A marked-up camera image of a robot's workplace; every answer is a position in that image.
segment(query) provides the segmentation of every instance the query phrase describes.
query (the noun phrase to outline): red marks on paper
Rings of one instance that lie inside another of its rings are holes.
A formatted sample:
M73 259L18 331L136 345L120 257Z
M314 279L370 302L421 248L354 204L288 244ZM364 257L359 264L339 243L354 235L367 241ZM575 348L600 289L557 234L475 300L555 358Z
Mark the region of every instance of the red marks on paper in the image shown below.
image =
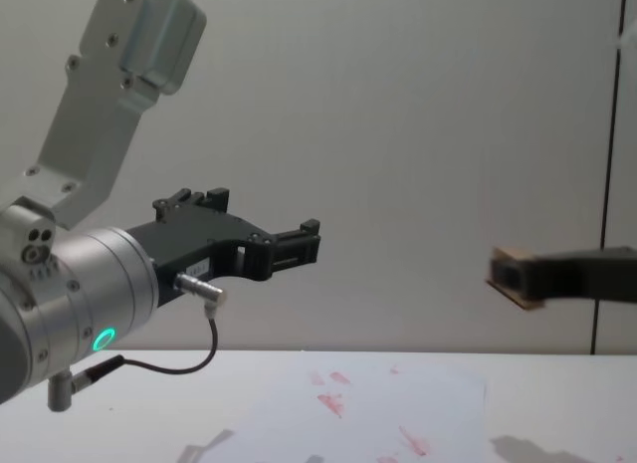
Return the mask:
M312 385L316 385L316 386L325 385L325 381L322 379L322 377L317 371L311 371L309 373L309 376L310 376L310 381L312 382Z
M418 438L411 435L404 426L399 426L398 429L402 436L405 437L408 444L405 446L409 448L414 454L418 456L427 456L430 453L429 443L424 438Z
M318 400L320 400L320 402L323 405L329 408L331 412L334 413L338 418L342 418L342 415L345 411L345 405L342 402L341 394L332 395L328 393L327 395L319 395L317 398Z
M329 374L329 377L336 383L342 383L343 385L351 385L351 381L342 373L335 371Z

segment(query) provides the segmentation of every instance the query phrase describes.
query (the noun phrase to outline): green led light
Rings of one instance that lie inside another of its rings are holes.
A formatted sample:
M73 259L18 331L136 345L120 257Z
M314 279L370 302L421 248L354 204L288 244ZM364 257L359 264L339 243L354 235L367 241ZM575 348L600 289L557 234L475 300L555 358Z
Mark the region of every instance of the green led light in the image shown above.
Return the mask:
M109 327L104 329L93 342L93 351L100 351L115 339L115 329Z

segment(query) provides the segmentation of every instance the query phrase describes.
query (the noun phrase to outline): white wall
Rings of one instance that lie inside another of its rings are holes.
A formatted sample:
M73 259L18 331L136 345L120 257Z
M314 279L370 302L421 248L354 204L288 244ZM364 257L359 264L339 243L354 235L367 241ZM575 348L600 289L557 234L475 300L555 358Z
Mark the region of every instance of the white wall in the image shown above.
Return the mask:
M626 26L637 19L637 0L626 0ZM617 100L607 245L637 248L637 57L622 68ZM637 306L604 302L600 306L598 353L637 352Z
M95 0L0 0L0 175L37 154ZM619 0L195 0L181 92L142 120L110 202L130 227L186 186L262 227L323 224L319 263L219 281L225 347L588 351L592 304L525 314L493 244L599 240ZM200 306L125 347L206 347Z

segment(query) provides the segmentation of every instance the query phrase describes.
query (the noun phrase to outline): white table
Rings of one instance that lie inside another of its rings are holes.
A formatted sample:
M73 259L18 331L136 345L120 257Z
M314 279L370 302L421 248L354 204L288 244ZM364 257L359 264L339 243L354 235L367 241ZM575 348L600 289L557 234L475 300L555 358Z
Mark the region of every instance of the white table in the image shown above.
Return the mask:
M75 370L113 354L103 351ZM124 354L183 367L206 352ZM241 422L293 356L222 351L206 369L186 376L125 367L77 395L64 414L49 412L46 384L40 384L0 406L0 462L193 463L200 448ZM637 462L637 357L359 356L448 364L485 378L490 463Z

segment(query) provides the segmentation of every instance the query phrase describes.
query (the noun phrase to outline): label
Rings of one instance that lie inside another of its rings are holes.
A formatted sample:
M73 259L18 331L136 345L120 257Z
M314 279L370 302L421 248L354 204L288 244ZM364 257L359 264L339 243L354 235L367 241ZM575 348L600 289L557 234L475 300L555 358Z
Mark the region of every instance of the label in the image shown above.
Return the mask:
M190 277L199 278L210 271L210 259L204 259L186 269L186 274Z

